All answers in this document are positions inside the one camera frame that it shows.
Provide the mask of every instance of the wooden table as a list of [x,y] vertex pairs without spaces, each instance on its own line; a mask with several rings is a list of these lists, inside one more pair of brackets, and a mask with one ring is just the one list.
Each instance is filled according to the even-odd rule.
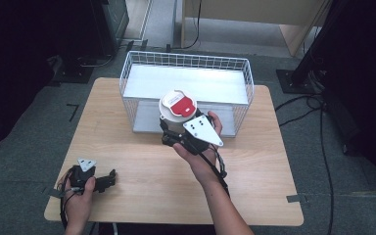
[[[286,199],[297,192],[270,93],[265,86],[255,93],[238,135],[219,149],[231,199],[250,225],[299,226],[301,205]],[[59,178],[77,158],[96,160],[96,177],[117,170],[117,184],[94,194],[90,221],[212,224],[189,165],[160,134],[131,131],[117,78],[95,81]],[[50,198],[48,220],[60,220],[59,203]]]

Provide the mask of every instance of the left hand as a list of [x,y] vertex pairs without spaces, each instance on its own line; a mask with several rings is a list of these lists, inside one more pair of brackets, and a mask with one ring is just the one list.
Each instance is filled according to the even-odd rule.
[[[82,195],[74,194],[73,191],[68,191],[64,196],[63,204],[67,202],[65,210],[68,219],[66,234],[82,234],[85,224],[91,214],[93,190],[95,185],[96,178],[90,177],[85,184],[84,192]],[[67,179],[66,190],[70,188],[70,179]]]

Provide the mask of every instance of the wire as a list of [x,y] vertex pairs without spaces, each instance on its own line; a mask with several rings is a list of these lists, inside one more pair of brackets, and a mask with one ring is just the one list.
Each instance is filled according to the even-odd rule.
[[310,114],[310,113],[312,113],[312,112],[315,112],[315,111],[318,111],[318,110],[320,110],[320,108],[319,108],[319,109],[315,109],[315,110],[308,111],[306,114],[304,114],[304,115],[302,115],[302,116],[299,116],[299,117],[296,117],[296,118],[293,118],[293,119],[287,120],[287,121],[285,121],[285,122],[279,124],[279,127],[281,127],[281,126],[283,126],[283,125],[285,125],[285,124],[287,124],[287,123],[290,123],[290,122],[292,122],[292,121],[302,119],[302,118],[306,117],[308,114]]
[[[192,7],[192,12],[194,12],[194,1],[192,1],[192,4],[191,4],[191,7]],[[197,26],[197,24],[195,23],[195,18],[192,18],[192,23],[194,24],[194,28],[195,28],[195,30],[197,31],[197,35],[199,35],[200,34],[200,29],[199,29],[199,27]],[[198,49],[198,48],[200,48],[201,47],[201,40],[200,40],[200,37],[198,37],[198,40],[199,40],[199,45],[198,45],[198,47],[196,48],[196,49]]]
[[[319,75],[322,77],[325,76],[325,74],[320,70],[317,70],[317,73],[319,73]],[[314,70],[310,70],[308,73],[309,79],[322,92],[323,90],[325,90],[325,87],[322,85],[319,75],[316,75]]]
[[198,17],[197,17],[197,25],[196,25],[197,37],[195,38],[194,42],[191,45],[189,45],[187,47],[178,48],[178,49],[189,49],[197,43],[198,38],[200,37],[200,17],[201,17],[201,5],[202,5],[202,3],[203,3],[203,0],[200,1],[200,6],[198,7]]
[[[66,192],[67,180],[69,179],[71,173],[72,173],[72,168],[70,168],[67,171],[66,176],[64,177],[63,183],[57,186],[58,188],[61,186],[60,191],[62,192],[62,194],[65,194]],[[61,217],[61,222],[63,223],[63,226],[65,229],[67,228],[67,224],[68,224],[67,217],[66,217],[66,203],[74,194],[75,192],[64,203],[63,203],[64,196],[60,199],[60,217]]]
[[329,190],[330,190],[330,197],[331,197],[331,204],[330,204],[330,211],[329,211],[329,224],[328,224],[328,235],[332,232],[332,224],[334,222],[334,187],[332,185],[332,178],[331,178],[331,171],[329,170],[329,164],[326,160],[325,154],[325,146],[323,144],[323,110],[320,110],[320,145],[322,147],[322,156],[323,161],[325,162],[326,172],[328,174],[328,182],[329,182]]
[[276,111],[280,110],[282,107],[284,107],[285,105],[288,105],[288,104],[290,104],[290,103],[293,103],[293,102],[295,102],[295,101],[297,101],[297,100],[300,100],[300,99],[303,99],[303,98],[309,98],[309,97],[312,97],[312,96],[314,96],[314,95],[303,95],[303,96],[295,97],[295,98],[290,99],[290,100],[286,101],[285,103],[283,103],[283,104],[277,106],[277,107],[274,109],[274,111],[276,112]]
[[73,192],[72,194],[71,194],[71,196],[69,196],[67,199],[66,199],[66,201],[64,202],[64,206],[63,206],[63,208],[64,208],[64,210],[63,210],[63,212],[65,212],[66,211],[66,204],[67,204],[67,202],[70,200],[70,198],[72,198],[72,196],[74,196],[75,194],[77,194],[76,192]]
[[[85,67],[85,68],[97,68],[97,67],[103,67],[103,66],[105,66],[106,64],[108,64],[108,63],[112,60],[112,58],[113,58],[112,55],[107,55],[107,56],[109,57],[109,59],[108,59],[108,61],[106,61],[105,63],[102,63],[102,64],[96,64],[96,65],[85,65],[85,64],[80,64],[80,66],[81,66],[81,67]],[[77,58],[78,61],[80,61],[80,60],[82,60],[82,59],[84,59],[84,57],[78,57],[78,58]]]
[[214,153],[215,153],[215,156],[218,158],[220,175],[221,175],[222,178],[225,178],[225,176],[227,176],[227,171],[225,171],[224,159],[219,154],[216,147],[213,144],[211,144],[211,146],[212,146],[212,148],[209,147],[209,149],[213,150]]
[[214,172],[215,176],[218,178],[218,181],[221,184],[222,188],[227,193],[228,197],[230,197],[230,192],[228,191],[228,185],[224,181],[224,177],[227,175],[227,172],[223,171],[224,167],[222,168],[221,172],[218,171],[218,169],[215,167],[215,165],[213,165],[212,162],[210,162],[210,160],[207,159],[207,157],[203,153],[198,151],[198,149],[190,141],[185,142],[185,144],[189,145],[190,148],[192,148],[196,153],[198,153],[198,155],[201,156],[201,158],[204,161],[206,161],[206,163],[210,166],[211,170]]

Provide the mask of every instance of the white plastic part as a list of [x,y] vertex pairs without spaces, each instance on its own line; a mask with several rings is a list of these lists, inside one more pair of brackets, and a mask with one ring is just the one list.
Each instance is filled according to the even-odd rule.
[[85,172],[93,167],[97,162],[94,160],[86,160],[86,159],[78,159],[78,164],[80,165],[81,169]]
[[222,146],[222,140],[215,132],[206,116],[202,115],[184,123],[184,128],[195,138]]

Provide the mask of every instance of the gray carpet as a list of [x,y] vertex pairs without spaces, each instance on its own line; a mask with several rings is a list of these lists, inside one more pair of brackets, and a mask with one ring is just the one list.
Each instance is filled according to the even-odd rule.
[[[269,87],[275,107],[296,97],[283,94],[275,70],[293,70],[298,59],[207,55],[248,58],[255,84]],[[57,180],[94,80],[119,77],[124,57],[121,49],[109,64],[93,71],[88,84],[44,87],[0,142],[0,234],[63,233],[61,222],[44,218],[48,196],[41,190]],[[79,105],[71,121],[74,107],[68,104]],[[307,111],[306,101],[297,101],[277,113],[278,121]],[[302,204],[305,222],[299,227],[253,226],[253,230],[256,234],[327,234],[331,201],[320,145],[320,113],[282,126],[281,132],[297,191],[307,199]],[[332,234],[376,234],[376,167],[363,157],[342,153],[339,132],[327,113],[323,115],[323,137],[334,187]]]

